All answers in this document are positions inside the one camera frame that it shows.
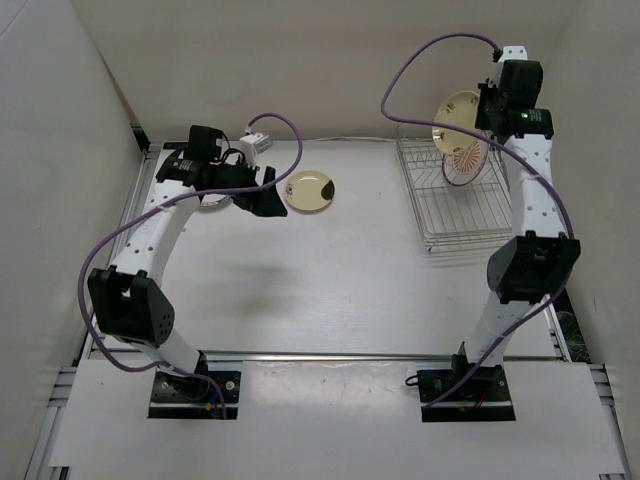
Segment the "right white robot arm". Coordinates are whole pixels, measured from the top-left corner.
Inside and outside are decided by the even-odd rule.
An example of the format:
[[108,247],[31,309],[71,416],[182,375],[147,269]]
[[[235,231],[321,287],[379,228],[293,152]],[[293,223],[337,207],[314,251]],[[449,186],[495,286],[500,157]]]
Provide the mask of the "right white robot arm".
[[512,334],[564,287],[581,253],[566,207],[553,186],[553,123],[536,106],[542,65],[501,59],[481,85],[475,125],[506,155],[512,237],[487,264],[490,290],[480,321],[452,359],[449,387],[470,400],[497,380]]

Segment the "cream plate black spot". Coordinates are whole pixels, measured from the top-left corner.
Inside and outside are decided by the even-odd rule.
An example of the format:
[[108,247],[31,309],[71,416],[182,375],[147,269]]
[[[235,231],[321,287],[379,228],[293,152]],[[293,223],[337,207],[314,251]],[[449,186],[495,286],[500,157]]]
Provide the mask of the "cream plate black spot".
[[335,183],[325,173],[300,171],[286,181],[283,194],[286,203],[294,210],[315,213],[331,204],[335,196]]

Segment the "orange sunburst plate green rim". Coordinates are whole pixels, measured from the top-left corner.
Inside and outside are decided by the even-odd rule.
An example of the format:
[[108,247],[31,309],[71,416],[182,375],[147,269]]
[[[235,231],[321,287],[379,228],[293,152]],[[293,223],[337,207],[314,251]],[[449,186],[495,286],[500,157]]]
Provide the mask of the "orange sunburst plate green rim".
[[441,172],[445,182],[454,187],[471,183],[484,168],[487,156],[485,143],[478,140],[464,151],[444,155]]

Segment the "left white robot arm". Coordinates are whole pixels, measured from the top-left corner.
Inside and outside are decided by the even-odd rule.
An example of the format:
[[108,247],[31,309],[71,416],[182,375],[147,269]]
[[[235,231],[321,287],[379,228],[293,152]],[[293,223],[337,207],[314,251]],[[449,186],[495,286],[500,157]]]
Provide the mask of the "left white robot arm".
[[284,206],[268,167],[258,183],[256,157],[273,142],[247,131],[235,148],[211,127],[191,127],[188,141],[164,160],[146,205],[147,218],[108,268],[94,269],[88,290],[100,331],[145,353],[188,400],[206,395],[210,377],[204,354],[174,327],[175,310],[161,290],[162,278],[180,234],[205,196],[217,191],[240,209],[262,217],[284,217]]

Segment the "dark blue rimmed plate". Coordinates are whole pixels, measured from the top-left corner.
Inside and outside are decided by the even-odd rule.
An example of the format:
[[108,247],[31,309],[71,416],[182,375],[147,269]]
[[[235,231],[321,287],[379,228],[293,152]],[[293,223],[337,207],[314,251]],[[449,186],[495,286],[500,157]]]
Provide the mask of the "dark blue rimmed plate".
[[220,196],[219,198],[205,197],[198,208],[199,212],[213,213],[219,211],[233,203],[229,195]]

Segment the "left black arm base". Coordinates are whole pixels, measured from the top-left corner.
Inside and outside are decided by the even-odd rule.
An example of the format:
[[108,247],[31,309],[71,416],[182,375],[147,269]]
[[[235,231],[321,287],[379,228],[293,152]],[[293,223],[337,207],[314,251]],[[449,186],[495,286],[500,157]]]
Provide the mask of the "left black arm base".
[[147,416],[151,419],[236,420],[242,372],[205,367],[199,374],[208,376],[210,381],[157,370]]

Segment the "cream plate floral print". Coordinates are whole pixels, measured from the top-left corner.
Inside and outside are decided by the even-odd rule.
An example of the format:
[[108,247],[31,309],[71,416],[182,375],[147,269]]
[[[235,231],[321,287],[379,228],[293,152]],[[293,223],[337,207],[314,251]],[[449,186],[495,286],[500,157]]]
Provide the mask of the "cream plate floral print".
[[[479,94],[472,91],[453,94],[441,104],[434,122],[474,131],[479,98]],[[432,139],[436,148],[445,155],[463,153],[476,142],[473,136],[442,127],[432,128]]]

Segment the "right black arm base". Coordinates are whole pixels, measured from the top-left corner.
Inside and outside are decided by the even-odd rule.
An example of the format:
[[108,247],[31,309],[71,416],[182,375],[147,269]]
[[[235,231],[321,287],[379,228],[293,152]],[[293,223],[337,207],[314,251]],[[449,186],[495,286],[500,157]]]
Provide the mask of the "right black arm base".
[[516,415],[504,369],[480,368],[459,389],[428,407],[458,381],[451,368],[418,370],[405,379],[417,387],[423,423],[512,422]]

